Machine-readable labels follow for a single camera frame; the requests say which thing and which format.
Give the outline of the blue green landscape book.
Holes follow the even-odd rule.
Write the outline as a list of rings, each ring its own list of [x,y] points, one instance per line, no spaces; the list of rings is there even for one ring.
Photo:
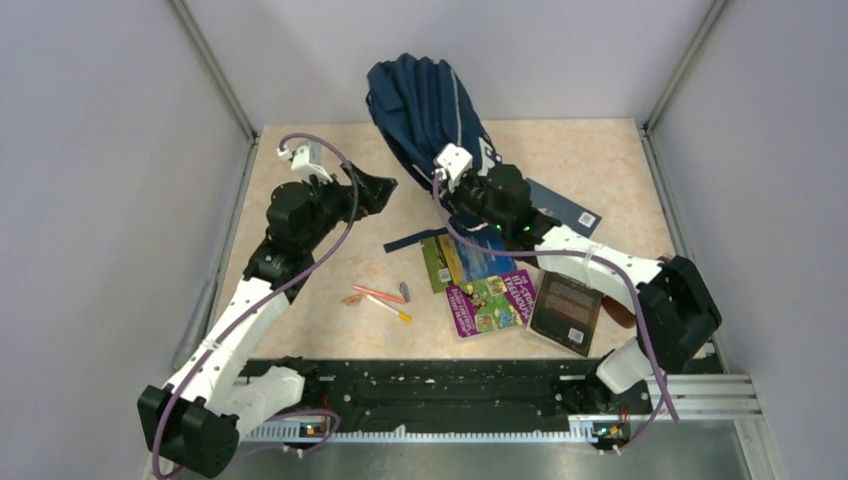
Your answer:
[[[471,248],[447,231],[424,238],[419,245],[434,293],[442,293],[451,285],[516,269],[516,262],[511,257],[496,256]]]

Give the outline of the dark blue hardcover book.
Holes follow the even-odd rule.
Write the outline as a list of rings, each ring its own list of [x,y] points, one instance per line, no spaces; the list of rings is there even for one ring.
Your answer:
[[[532,179],[528,179],[527,182],[531,188],[533,205],[577,234],[590,238],[600,225],[603,217],[598,213]]]

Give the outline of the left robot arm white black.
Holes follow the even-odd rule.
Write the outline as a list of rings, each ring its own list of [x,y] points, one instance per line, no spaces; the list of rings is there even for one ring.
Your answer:
[[[331,174],[308,174],[273,190],[264,238],[229,305],[165,385],[149,385],[139,396],[154,478],[171,479],[182,470],[215,478],[240,442],[265,421],[289,407],[303,414],[319,404],[318,383],[286,364],[244,385],[237,380],[269,327],[344,240],[338,238],[320,258],[314,249],[338,224],[345,225],[347,236],[354,222],[380,213],[397,187],[396,180],[353,164],[342,170],[347,185]]]

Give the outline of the navy blue backpack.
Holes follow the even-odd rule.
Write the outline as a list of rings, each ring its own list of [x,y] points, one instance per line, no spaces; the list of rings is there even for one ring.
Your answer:
[[[380,61],[367,73],[366,104],[371,119],[410,177],[435,206],[436,158],[447,144],[472,156],[469,172],[485,176],[502,162],[453,67],[445,60],[404,53]]]

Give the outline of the purple treehouse book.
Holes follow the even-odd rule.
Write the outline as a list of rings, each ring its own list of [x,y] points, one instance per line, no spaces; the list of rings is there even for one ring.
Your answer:
[[[525,326],[536,300],[536,289],[526,270],[451,285],[445,294],[460,339]]]

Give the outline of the black paperback book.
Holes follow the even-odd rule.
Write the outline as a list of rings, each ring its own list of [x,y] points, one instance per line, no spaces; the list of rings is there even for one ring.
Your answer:
[[[588,357],[602,298],[599,291],[571,277],[543,271],[526,330],[581,357]]]

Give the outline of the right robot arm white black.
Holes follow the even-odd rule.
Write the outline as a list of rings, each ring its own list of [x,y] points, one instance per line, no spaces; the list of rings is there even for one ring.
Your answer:
[[[614,411],[642,380],[682,372],[722,324],[692,260],[642,258],[577,233],[533,205],[530,185],[513,165],[498,164],[485,176],[441,167],[433,194],[451,211],[494,227],[506,255],[583,283],[634,315],[635,336],[606,355],[586,385],[600,412]]]

